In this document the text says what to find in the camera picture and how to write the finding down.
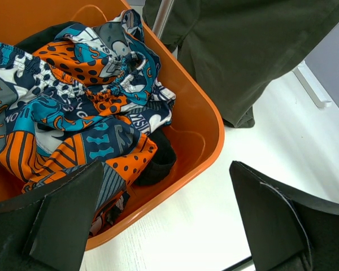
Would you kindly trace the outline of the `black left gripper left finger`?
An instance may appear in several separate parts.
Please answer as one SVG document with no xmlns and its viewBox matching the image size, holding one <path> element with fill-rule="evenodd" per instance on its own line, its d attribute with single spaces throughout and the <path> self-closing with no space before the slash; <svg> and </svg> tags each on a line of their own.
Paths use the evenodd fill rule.
<svg viewBox="0 0 339 271">
<path fill-rule="evenodd" d="M 0 202 L 0 270 L 79 270 L 102 180 L 95 161 Z"/>
</svg>

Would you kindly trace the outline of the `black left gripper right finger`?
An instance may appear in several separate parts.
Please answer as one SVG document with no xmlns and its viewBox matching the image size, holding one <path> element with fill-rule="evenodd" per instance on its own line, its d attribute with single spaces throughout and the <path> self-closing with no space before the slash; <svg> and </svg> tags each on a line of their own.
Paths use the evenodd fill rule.
<svg viewBox="0 0 339 271">
<path fill-rule="evenodd" d="M 339 204 L 233 161 L 234 193 L 256 270 L 339 270 Z"/>
</svg>

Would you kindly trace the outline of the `dark navy shorts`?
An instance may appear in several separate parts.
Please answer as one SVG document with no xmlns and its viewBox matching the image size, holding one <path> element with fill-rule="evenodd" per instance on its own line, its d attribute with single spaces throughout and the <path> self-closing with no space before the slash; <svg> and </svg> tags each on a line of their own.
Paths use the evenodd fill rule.
<svg viewBox="0 0 339 271">
<path fill-rule="evenodd" d="M 15 46 L 28 53 L 34 53 L 39 48 L 53 41 L 55 36 L 61 30 L 73 25 L 74 23 L 74 21 L 68 21 L 65 23 L 52 25 L 25 38 Z M 175 151 L 161 128 L 158 128 L 152 132 L 149 135 L 149 138 L 157 145 L 158 150 L 144 171 L 142 171 L 140 176 L 135 180 L 134 183 L 137 186 L 149 186 L 162 181 L 169 175 L 173 165 L 177 160 Z"/>
</svg>

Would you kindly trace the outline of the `colourful patterned shorts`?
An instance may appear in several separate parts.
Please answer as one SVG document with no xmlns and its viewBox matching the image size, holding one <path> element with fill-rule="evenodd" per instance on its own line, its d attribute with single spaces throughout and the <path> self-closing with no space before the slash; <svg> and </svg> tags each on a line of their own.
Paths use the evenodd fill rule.
<svg viewBox="0 0 339 271">
<path fill-rule="evenodd" d="M 75 22 L 28 53 L 0 42 L 0 165 L 27 193 L 93 161 L 103 165 L 90 236 L 113 226 L 172 121 L 175 94 L 158 81 L 140 15 Z"/>
</svg>

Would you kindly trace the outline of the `olive green shorts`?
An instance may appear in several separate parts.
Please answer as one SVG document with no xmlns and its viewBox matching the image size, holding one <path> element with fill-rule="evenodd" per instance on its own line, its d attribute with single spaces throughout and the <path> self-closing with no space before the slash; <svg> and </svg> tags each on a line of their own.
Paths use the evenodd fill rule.
<svg viewBox="0 0 339 271">
<path fill-rule="evenodd" d="M 175 1 L 161 40 L 234 128 L 339 23 L 339 0 Z"/>
</svg>

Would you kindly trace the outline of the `orange plastic basket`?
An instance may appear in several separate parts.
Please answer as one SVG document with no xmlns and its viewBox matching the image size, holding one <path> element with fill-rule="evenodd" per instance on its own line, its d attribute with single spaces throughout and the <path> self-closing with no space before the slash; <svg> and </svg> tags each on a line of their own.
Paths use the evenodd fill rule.
<svg viewBox="0 0 339 271">
<path fill-rule="evenodd" d="M 100 25 L 127 9 L 126 1 L 0 1 L 0 42 L 15 45 L 49 26 L 70 20 Z M 172 123 L 163 131 L 177 160 L 160 183 L 132 186 L 119 221 L 90 238 L 87 250 L 110 241 L 161 204 L 210 167 L 223 148 L 224 125 L 211 99 L 150 28 L 145 27 L 144 36 L 146 45 L 160 57 L 159 81 L 176 94 Z"/>
</svg>

